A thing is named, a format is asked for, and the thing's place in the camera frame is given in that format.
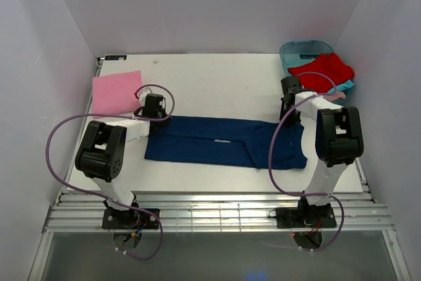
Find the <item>blue mickey t-shirt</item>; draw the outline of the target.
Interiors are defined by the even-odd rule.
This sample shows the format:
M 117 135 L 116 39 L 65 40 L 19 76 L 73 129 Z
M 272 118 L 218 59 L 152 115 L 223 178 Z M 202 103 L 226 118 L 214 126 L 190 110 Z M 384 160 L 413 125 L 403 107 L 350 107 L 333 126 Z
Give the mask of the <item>blue mickey t-shirt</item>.
M 173 116 L 148 139 L 145 159 L 172 163 L 303 169 L 304 128 L 261 120 Z

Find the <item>teal plastic basket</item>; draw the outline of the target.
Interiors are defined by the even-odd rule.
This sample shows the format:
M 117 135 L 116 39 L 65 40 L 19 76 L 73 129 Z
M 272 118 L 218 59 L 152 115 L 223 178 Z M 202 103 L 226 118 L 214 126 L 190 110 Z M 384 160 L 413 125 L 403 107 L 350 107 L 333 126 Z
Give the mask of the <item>teal plastic basket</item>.
M 279 55 L 284 77 L 291 76 L 289 68 L 313 62 L 319 55 L 334 53 L 333 48 L 323 41 L 290 41 L 280 47 Z

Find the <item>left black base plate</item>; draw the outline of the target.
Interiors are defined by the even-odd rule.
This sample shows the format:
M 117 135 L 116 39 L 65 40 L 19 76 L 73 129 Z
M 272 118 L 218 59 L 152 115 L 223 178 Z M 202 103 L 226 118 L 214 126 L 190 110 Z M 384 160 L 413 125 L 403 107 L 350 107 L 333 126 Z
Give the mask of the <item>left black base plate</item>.
M 137 230 L 157 229 L 159 227 L 157 220 L 152 220 L 160 215 L 160 209 L 147 209 L 153 213 L 139 212 L 134 210 L 119 211 L 114 209 L 106 209 L 103 214 L 102 229 L 107 230 Z

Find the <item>folded pink t-shirt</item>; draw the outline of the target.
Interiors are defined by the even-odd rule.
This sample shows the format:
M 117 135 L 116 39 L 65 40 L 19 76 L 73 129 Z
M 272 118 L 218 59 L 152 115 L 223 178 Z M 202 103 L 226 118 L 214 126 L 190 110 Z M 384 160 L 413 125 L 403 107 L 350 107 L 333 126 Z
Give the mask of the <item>folded pink t-shirt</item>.
M 94 77 L 91 112 L 118 115 L 136 110 L 136 91 L 142 86 L 141 71 Z

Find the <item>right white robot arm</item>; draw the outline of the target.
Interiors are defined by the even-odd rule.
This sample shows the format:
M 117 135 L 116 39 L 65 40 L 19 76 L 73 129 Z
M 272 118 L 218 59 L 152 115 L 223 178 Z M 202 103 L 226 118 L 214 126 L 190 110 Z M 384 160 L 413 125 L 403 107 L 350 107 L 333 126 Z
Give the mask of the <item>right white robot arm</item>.
M 317 165 L 310 184 L 296 207 L 276 209 L 278 228 L 334 228 L 332 193 L 340 176 L 364 151 L 359 111 L 356 107 L 336 105 L 315 91 L 305 89 L 299 78 L 281 81 L 280 121 L 287 127 L 301 122 L 306 114 L 316 123 Z

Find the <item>blue label sticker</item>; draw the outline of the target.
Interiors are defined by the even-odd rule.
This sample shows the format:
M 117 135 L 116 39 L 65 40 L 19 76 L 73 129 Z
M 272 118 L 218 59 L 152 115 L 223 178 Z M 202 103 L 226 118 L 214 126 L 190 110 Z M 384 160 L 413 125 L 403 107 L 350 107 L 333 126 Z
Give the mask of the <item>blue label sticker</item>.
M 126 55 L 106 55 L 105 61 L 125 61 L 127 59 Z

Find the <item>light pink t-shirt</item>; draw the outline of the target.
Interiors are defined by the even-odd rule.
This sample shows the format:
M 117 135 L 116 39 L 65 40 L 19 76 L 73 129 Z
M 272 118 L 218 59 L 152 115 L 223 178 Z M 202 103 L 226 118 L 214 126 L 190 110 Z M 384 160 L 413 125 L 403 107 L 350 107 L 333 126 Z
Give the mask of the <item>light pink t-shirt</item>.
M 334 101 L 346 99 L 346 95 L 342 91 L 337 91 L 337 92 L 333 92 L 331 95 L 325 95 L 324 99 L 330 102 L 334 102 Z

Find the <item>aluminium frame rail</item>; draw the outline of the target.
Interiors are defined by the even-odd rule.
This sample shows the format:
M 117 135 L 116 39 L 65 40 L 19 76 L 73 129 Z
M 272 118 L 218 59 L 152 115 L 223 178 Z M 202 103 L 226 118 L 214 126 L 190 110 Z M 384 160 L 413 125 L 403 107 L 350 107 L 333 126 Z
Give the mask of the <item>aluminium frame rail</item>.
M 274 232 L 275 208 L 295 207 L 297 197 L 281 194 L 141 194 L 140 207 L 157 208 L 165 232 Z M 344 231 L 392 230 L 387 205 L 373 202 L 368 192 L 339 195 Z M 63 193 L 50 208 L 47 232 L 100 232 L 105 206 L 94 195 Z

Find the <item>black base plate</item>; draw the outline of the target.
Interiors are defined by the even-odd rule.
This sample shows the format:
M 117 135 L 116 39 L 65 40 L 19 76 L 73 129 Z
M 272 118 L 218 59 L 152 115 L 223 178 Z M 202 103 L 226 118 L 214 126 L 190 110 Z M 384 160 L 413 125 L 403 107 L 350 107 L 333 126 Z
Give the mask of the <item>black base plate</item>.
M 302 215 L 297 207 L 278 207 L 268 212 L 268 218 L 276 221 L 277 228 L 335 228 L 337 222 L 332 209 L 325 217 Z
M 106 209 L 103 214 L 102 229 L 107 230 L 137 230 L 157 229 L 159 227 L 157 220 L 152 220 L 160 215 L 160 209 L 147 209 L 153 213 L 139 212 L 134 210 L 119 211 L 114 209 Z

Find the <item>light blue t-shirt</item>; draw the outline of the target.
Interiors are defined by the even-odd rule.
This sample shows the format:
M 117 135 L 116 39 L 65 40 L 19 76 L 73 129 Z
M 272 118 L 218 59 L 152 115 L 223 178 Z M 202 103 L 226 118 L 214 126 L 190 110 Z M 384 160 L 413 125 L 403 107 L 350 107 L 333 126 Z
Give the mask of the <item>light blue t-shirt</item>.
M 337 91 L 347 91 L 348 89 L 351 89 L 354 86 L 354 82 L 352 80 L 347 80 L 344 83 L 341 83 L 336 86 Z

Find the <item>red t-shirt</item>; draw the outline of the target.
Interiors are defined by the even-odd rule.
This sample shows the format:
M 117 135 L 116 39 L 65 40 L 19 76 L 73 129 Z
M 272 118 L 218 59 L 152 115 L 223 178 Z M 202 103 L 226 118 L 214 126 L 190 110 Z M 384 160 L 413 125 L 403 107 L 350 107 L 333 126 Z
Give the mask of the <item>red t-shirt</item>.
M 298 76 L 304 88 L 318 93 L 332 93 L 335 90 L 332 83 L 337 86 L 355 77 L 353 69 L 335 53 L 321 54 L 309 64 L 289 68 L 289 73 Z

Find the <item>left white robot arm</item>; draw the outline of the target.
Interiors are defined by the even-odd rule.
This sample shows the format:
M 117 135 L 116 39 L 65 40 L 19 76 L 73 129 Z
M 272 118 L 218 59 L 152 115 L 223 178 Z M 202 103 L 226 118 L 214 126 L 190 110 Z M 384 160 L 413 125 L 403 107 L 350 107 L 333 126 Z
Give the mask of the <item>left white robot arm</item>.
M 130 119 L 115 122 L 92 120 L 87 124 L 75 159 L 75 167 L 99 187 L 106 196 L 105 205 L 118 211 L 116 219 L 123 227 L 139 222 L 135 195 L 119 177 L 128 142 L 148 137 L 167 121 L 165 98 L 148 93 L 143 105 Z

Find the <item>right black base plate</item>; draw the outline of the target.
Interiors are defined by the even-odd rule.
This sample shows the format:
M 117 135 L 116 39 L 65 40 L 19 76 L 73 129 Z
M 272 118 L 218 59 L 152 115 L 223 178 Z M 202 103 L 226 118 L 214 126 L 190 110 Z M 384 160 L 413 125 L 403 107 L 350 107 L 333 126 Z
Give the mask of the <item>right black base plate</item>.
M 268 212 L 268 218 L 276 221 L 277 228 L 335 228 L 337 222 L 332 209 L 325 217 L 302 215 L 297 207 L 278 207 Z

